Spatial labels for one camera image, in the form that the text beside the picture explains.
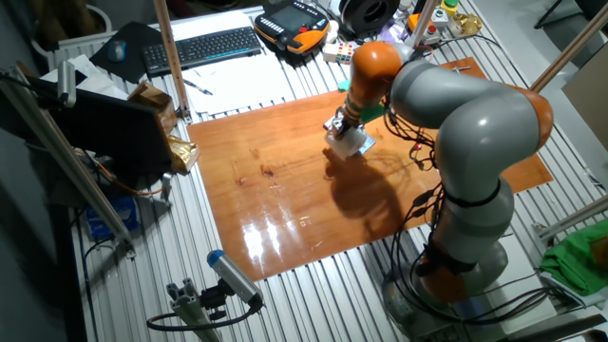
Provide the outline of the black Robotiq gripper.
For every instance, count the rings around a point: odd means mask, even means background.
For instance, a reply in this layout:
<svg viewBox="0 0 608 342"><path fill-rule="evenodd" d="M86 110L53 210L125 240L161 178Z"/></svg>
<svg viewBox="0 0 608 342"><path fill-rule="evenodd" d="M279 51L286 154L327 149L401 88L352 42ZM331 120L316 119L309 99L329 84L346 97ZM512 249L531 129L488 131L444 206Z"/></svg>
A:
<svg viewBox="0 0 608 342"><path fill-rule="evenodd" d="M360 124L358 117L353 117L345 106L339 106L332 120L331 132L335 138L342 138L344 135L345 140L355 140L357 137L355 127L358 127Z"/></svg>

